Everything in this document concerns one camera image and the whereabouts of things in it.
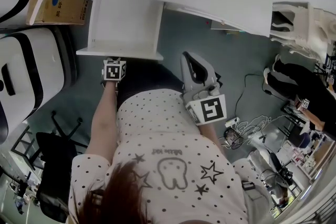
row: cable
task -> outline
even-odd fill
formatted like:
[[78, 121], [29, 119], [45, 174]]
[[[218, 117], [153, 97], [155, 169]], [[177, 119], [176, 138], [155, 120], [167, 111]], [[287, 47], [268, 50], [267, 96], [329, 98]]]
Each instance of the cable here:
[[263, 134], [263, 131], [262, 131], [262, 130], [260, 130], [260, 131], [261, 131], [261, 134], [265, 137], [265, 138], [263, 138], [263, 144], [264, 144], [264, 147], [267, 148], [269, 151], [272, 151], [272, 152], [274, 153], [274, 151], [271, 150], [271, 149], [270, 149], [268, 146], [266, 146], [266, 144], [265, 144], [265, 142], [266, 142], [266, 137], [267, 137], [267, 136]]
[[[244, 89], [243, 89], [242, 93], [240, 94], [240, 96], [239, 96], [239, 98], [238, 98], [238, 100], [237, 100], [237, 102], [236, 102], [236, 105], [235, 105], [235, 117], [237, 117], [237, 107], [238, 107], [238, 103], [239, 103], [239, 101], [241, 100], [242, 96], [244, 95], [244, 92], [245, 92], [245, 89], [246, 89], [246, 78], [249, 77], [249, 76], [263, 77], [263, 75], [261, 75], [261, 74], [254, 74], [254, 73], [249, 73], [249, 74], [246, 74], [246, 75], [244, 76]], [[268, 95], [273, 95], [273, 96], [275, 96], [275, 95], [272, 94], [270, 91], [268, 91], [268, 90], [264, 90], [264, 87], [263, 87], [263, 86], [264, 86], [264, 80], [263, 80], [263, 83], [261, 84], [261, 89], [262, 89], [262, 91], [263, 91], [264, 93], [268, 94]], [[279, 97], [277, 97], [277, 96], [275, 96], [275, 97], [278, 98], [279, 100], [285, 102], [285, 100], [283, 100], [283, 99], [281, 99], [281, 98], [279, 98]], [[275, 121], [275, 120], [277, 120], [277, 119], [279, 119], [279, 118], [281, 118], [281, 117], [283, 117], [283, 116], [286, 116], [286, 115], [281, 115], [281, 116], [275, 118], [274, 120], [272, 120], [271, 117], [267, 117], [267, 116], [261, 115], [261, 116], [259, 116], [259, 117], [254, 118], [250, 123], [247, 122], [247, 121], [242, 121], [242, 122], [240, 122], [240, 120], [239, 120], [238, 123], [236, 123], [236, 124], [234, 125], [234, 127], [232, 128], [232, 129], [236, 132], [236, 134], [238, 134], [238, 135], [237, 135], [237, 136], [238, 136], [237, 139], [235, 139], [235, 140], [231, 143], [231, 145], [230, 145], [230, 144], [228, 143], [228, 141], [226, 140], [227, 145], [223, 144], [222, 146], [224, 146], [224, 147], [226, 147], [226, 148], [230, 148], [230, 149], [232, 149], [232, 150], [236, 150], [236, 149], [240, 148], [245, 142], [248, 142], [247, 145], [249, 145], [249, 144], [251, 143], [252, 138], [254, 137], [255, 133], [257, 133], [257, 132], [259, 132], [259, 131], [262, 131], [262, 130], [263, 130], [269, 123], [271, 123], [271, 122], [273, 122], [273, 121]], [[265, 120], [261, 120], [257, 125], [251, 125], [251, 123], [252, 123], [254, 120], [256, 120], [256, 119], [258, 119], [258, 118], [260, 118], [260, 117], [265, 117], [266, 119], [265, 119]], [[243, 135], [246, 134], [246, 133], [249, 132], [249, 131], [252, 132], [252, 135], [249, 136], [247, 139], [245, 139], [243, 142], [239, 143], [237, 146], [235, 146], [234, 144], [235, 144], [237, 141], [239, 142], [239, 139], [240, 139], [240, 138], [243, 138]]]
[[[237, 106], [238, 106], [238, 103], [239, 103], [240, 99], [243, 97], [243, 94], [244, 94], [245, 89], [246, 89], [246, 78], [249, 77], [249, 76], [264, 77], [264, 76], [261, 75], [261, 74], [253, 74], [253, 73], [249, 73], [249, 74], [246, 74], [246, 75], [244, 76], [244, 89], [243, 89], [241, 95], [239, 96], [239, 98], [238, 98], [238, 100], [237, 100], [237, 102], [236, 102], [236, 106], [235, 106], [235, 117], [237, 116], [237, 113], [236, 113], [236, 112], [237, 112]], [[262, 84], [261, 84], [261, 90], [262, 90], [265, 94], [272, 95], [272, 96], [278, 98], [279, 100], [281, 100], [282, 102], [286, 102], [286, 100], [284, 100], [284, 99], [282, 99], [282, 98], [280, 98], [280, 97], [277, 97], [276, 95], [272, 94], [271, 91], [269, 91], [269, 90], [264, 90], [264, 79], [263, 79]]]
[[274, 173], [274, 174], [272, 174], [272, 175], [275, 175], [276, 173], [273, 171], [273, 170], [271, 170], [271, 169], [265, 169], [265, 170], [263, 170], [262, 172], [261, 172], [261, 174], [260, 174], [260, 176], [259, 176], [259, 179], [261, 180], [261, 176], [262, 176], [262, 174], [264, 173], [264, 172], [266, 172], [266, 171], [271, 171], [272, 173]]
[[243, 94], [244, 94], [244, 92], [245, 92], [245, 89], [246, 89], [246, 78], [247, 78], [248, 76], [259, 76], [259, 77], [261, 77], [262, 75], [260, 75], [260, 74], [252, 74], [252, 73], [249, 73], [249, 74], [246, 74], [246, 75], [245, 75], [245, 77], [244, 77], [244, 89], [243, 89], [243, 91], [242, 91], [240, 97], [238, 98], [238, 100], [237, 100], [237, 102], [236, 102], [236, 107], [235, 107], [235, 117], [237, 116], [236, 112], [237, 112], [237, 105], [238, 105], [238, 102], [239, 102], [240, 99], [242, 98], [242, 96], [243, 96]]

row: tooth cartoon print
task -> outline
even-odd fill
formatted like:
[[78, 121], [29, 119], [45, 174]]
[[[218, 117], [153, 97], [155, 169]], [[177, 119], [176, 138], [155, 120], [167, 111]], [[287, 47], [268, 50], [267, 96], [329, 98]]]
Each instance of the tooth cartoon print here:
[[180, 158], [164, 158], [157, 164], [163, 185], [167, 189], [186, 189], [188, 186], [185, 177], [187, 164]]

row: black cable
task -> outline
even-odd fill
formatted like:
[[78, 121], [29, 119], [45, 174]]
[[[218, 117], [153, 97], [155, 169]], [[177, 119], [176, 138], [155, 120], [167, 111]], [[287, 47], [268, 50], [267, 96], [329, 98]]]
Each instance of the black cable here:
[[246, 74], [245, 77], [244, 77], [244, 89], [240, 95], [240, 97], [238, 98], [237, 102], [236, 102], [236, 107], [235, 107], [235, 117], [237, 116], [236, 112], [237, 112], [237, 105], [238, 105], [238, 102], [240, 101], [240, 99], [242, 98], [244, 92], [245, 92], [245, 89], [246, 89], [246, 78], [248, 76], [258, 76], [258, 77], [261, 77], [262, 75], [260, 74], [252, 74], [252, 73], [249, 73], [249, 74]]
[[262, 129], [261, 129], [260, 131], [261, 131], [261, 134], [265, 137], [265, 138], [263, 138], [263, 140], [265, 139], [265, 141], [263, 141], [263, 144], [264, 144], [265, 148], [267, 148], [269, 151], [272, 151], [272, 152], [274, 153], [274, 151], [271, 150], [271, 149], [270, 149], [268, 146], [266, 146], [266, 144], [265, 144], [265, 142], [266, 142], [266, 137], [267, 137], [267, 136], [263, 134], [263, 130], [262, 130]]
[[[258, 76], [258, 77], [264, 77], [263, 75], [260, 75], [260, 74], [252, 74], [252, 73], [249, 73], [249, 74], [246, 74], [245, 77], [244, 77], [244, 89], [240, 95], [240, 97], [238, 98], [237, 102], [236, 102], [236, 107], [235, 107], [235, 117], [237, 116], [237, 106], [238, 106], [238, 102], [240, 101], [240, 99], [243, 97], [243, 94], [245, 92], [245, 89], [246, 89], [246, 78], [248, 76]], [[268, 95], [272, 95], [276, 98], [278, 98], [279, 100], [281, 100], [282, 102], [286, 102], [286, 100], [280, 98], [280, 97], [277, 97], [276, 95], [272, 94], [271, 91], [269, 90], [264, 90], [264, 80], [262, 81], [262, 84], [261, 84], [261, 90], [265, 93], [265, 94], [268, 94]]]

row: star print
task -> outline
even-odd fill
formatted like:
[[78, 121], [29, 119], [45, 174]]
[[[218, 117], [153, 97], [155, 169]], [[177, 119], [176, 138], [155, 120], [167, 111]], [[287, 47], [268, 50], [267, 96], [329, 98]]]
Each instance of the star print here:
[[138, 164], [139, 162], [144, 162], [145, 160], [143, 159], [143, 156], [145, 154], [142, 154], [141, 156], [138, 156], [137, 154], [135, 154], [135, 158], [133, 158], [133, 160], [136, 161], [136, 164]]
[[134, 181], [138, 182], [139, 188], [153, 188], [151, 185], [147, 182], [147, 177], [149, 175], [149, 172], [145, 173], [144, 175], [140, 176], [135, 171], [133, 171], [134, 174]]
[[202, 165], [201, 165], [201, 168], [204, 171], [204, 175], [201, 177], [201, 179], [210, 178], [210, 180], [213, 184], [215, 184], [216, 176], [218, 176], [220, 174], [223, 174], [223, 172], [215, 170], [215, 162], [209, 168], [206, 168]]
[[208, 191], [206, 191], [204, 188], [205, 188], [205, 185], [206, 184], [204, 184], [202, 187], [200, 187], [199, 185], [196, 185], [196, 187], [197, 187], [197, 190], [195, 190], [195, 192], [199, 192], [199, 194], [201, 195], [201, 196], [203, 196], [203, 193], [207, 193]]

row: brown hair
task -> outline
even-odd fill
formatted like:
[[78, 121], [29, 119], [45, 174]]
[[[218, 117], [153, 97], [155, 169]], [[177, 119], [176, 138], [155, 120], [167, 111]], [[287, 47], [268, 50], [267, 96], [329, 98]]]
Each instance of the brown hair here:
[[146, 207], [142, 208], [134, 166], [135, 163], [117, 165], [105, 190], [88, 191], [82, 206], [76, 207], [78, 224], [152, 223], [147, 219]]

